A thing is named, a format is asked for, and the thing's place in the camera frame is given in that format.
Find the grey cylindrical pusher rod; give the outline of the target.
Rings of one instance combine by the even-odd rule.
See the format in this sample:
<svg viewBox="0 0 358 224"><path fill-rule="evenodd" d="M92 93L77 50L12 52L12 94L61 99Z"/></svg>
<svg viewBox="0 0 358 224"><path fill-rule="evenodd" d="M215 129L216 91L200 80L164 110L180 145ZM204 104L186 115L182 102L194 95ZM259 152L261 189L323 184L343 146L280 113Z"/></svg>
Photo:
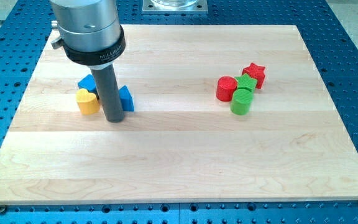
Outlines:
<svg viewBox="0 0 358 224"><path fill-rule="evenodd" d="M112 63L99 66L91 66L96 89L101 101L105 118L112 123L118 123L125 117L122 108L117 80Z"/></svg>

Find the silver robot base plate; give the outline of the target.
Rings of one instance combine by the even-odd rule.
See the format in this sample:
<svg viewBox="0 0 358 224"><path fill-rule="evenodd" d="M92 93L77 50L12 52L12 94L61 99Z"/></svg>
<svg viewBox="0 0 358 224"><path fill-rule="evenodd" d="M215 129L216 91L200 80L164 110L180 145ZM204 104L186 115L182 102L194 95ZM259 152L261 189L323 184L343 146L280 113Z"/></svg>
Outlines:
<svg viewBox="0 0 358 224"><path fill-rule="evenodd" d="M207 0L143 0L142 12L145 14L163 13L207 13Z"/></svg>

